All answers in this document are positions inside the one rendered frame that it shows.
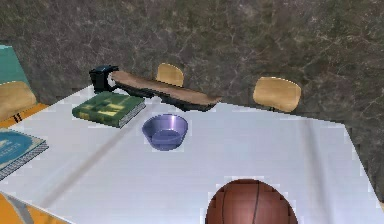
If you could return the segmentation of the white table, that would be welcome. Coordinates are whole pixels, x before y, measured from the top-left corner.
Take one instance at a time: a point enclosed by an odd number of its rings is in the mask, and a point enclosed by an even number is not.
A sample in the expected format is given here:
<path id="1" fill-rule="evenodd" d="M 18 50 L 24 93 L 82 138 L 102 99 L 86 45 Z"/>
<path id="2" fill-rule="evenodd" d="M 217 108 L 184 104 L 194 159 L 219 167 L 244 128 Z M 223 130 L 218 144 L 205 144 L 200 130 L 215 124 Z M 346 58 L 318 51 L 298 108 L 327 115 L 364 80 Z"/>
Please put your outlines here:
<path id="1" fill-rule="evenodd" d="M 0 191 L 74 224 L 203 224 L 220 187 L 253 178 L 278 190 L 299 224 L 384 224 L 341 124 L 220 103 L 187 112 L 182 145 L 161 152 L 142 127 L 169 105 L 151 98 L 113 128 L 73 116 L 92 96 L 84 88 L 17 125 L 48 147 Z"/>

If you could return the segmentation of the tan wooden chair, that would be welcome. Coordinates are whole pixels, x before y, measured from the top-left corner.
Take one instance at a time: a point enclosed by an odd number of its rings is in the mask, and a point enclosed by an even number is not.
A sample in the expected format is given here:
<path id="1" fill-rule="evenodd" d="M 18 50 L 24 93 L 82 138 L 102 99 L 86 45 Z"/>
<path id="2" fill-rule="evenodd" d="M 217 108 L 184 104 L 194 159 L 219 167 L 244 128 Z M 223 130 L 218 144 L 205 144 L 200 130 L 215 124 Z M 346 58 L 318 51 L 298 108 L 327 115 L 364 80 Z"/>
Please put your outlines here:
<path id="1" fill-rule="evenodd" d="M 47 108 L 22 81 L 0 84 L 0 128 L 8 128 Z"/>
<path id="2" fill-rule="evenodd" d="M 257 104 L 283 112 L 295 110 L 300 97 L 301 88 L 296 83 L 278 77 L 260 77 L 253 92 Z"/>
<path id="3" fill-rule="evenodd" d="M 161 63 L 157 69 L 156 80 L 182 87 L 184 83 L 184 74 L 174 65 Z"/>

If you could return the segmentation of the green book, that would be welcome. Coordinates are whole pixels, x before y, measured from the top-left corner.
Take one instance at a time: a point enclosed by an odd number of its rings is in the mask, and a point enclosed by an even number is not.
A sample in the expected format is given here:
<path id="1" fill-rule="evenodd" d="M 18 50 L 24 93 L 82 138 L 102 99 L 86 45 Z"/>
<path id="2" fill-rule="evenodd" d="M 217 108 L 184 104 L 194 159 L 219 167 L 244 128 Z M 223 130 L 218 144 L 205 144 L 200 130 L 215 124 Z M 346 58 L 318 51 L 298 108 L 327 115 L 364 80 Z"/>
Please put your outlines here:
<path id="1" fill-rule="evenodd" d="M 144 108 L 145 100 L 113 92 L 101 92 L 72 109 L 76 118 L 122 128 Z"/>

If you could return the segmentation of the orange chair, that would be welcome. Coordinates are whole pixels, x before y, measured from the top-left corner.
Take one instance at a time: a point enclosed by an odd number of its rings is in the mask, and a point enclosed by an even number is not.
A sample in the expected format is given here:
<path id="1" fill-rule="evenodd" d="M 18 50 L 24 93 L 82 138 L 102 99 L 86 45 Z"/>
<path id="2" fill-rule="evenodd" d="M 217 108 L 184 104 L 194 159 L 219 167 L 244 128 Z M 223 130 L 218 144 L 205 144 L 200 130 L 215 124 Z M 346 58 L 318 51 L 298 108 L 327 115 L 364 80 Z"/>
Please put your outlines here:
<path id="1" fill-rule="evenodd" d="M 71 224 L 0 192 L 0 224 Z"/>

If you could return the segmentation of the purple bowl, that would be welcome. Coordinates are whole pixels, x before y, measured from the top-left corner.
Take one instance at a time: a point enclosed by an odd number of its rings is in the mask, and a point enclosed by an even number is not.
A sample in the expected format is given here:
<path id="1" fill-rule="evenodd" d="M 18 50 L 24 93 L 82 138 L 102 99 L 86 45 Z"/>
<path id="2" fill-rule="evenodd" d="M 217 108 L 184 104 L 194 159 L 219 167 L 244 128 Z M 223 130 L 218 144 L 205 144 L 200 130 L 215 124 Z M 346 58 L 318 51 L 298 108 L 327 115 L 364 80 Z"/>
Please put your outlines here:
<path id="1" fill-rule="evenodd" d="M 161 114 L 148 119 L 142 126 L 142 132 L 153 148 L 171 151 L 183 143 L 188 122 L 177 115 Z"/>

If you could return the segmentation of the brown basketball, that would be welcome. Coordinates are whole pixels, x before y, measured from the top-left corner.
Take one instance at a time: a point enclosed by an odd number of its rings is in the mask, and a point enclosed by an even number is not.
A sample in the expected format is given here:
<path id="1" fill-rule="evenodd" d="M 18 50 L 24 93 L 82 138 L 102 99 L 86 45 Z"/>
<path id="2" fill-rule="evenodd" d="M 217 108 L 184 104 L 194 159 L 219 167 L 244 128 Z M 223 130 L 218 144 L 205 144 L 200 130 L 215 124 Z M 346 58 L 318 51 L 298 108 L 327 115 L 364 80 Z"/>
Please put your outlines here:
<path id="1" fill-rule="evenodd" d="M 285 197 L 254 179 L 234 180 L 212 197 L 205 224 L 299 224 Z"/>

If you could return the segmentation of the black mug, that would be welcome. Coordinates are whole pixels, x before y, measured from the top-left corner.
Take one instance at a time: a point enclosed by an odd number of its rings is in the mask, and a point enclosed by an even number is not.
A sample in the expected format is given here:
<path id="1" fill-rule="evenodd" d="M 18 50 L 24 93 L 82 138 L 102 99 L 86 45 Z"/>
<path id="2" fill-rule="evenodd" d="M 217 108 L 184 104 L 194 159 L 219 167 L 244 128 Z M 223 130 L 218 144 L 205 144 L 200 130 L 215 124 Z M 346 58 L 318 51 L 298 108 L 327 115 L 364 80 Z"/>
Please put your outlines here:
<path id="1" fill-rule="evenodd" d="M 89 75 L 93 84 L 94 92 L 96 94 L 104 91 L 112 92 L 115 87 L 108 83 L 109 74 L 118 71 L 118 66 L 101 65 L 89 71 Z"/>

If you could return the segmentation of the blue book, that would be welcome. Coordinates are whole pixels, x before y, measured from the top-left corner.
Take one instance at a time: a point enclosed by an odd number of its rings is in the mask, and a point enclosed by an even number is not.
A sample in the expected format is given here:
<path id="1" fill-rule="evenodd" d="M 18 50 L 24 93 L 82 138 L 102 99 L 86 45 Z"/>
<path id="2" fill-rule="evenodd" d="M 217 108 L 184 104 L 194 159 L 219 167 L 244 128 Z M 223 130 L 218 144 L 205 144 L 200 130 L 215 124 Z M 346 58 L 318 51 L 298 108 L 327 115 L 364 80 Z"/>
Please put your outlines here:
<path id="1" fill-rule="evenodd" d="M 0 128 L 0 181 L 48 148 L 41 138 Z"/>

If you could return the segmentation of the brown wooden board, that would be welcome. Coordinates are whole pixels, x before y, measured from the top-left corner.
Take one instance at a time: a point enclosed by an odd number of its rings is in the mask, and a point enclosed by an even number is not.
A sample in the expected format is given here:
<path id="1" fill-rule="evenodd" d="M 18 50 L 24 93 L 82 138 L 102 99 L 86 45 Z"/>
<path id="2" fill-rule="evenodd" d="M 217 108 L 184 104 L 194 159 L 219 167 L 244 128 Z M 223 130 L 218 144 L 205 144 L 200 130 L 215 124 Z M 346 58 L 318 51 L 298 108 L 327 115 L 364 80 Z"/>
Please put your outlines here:
<path id="1" fill-rule="evenodd" d="M 111 78 L 118 88 L 132 96 L 147 98 L 157 96 L 163 103 L 173 105 L 182 111 L 197 110 L 206 112 L 221 100 L 219 96 L 210 96 L 125 71 L 114 71 L 111 73 Z"/>

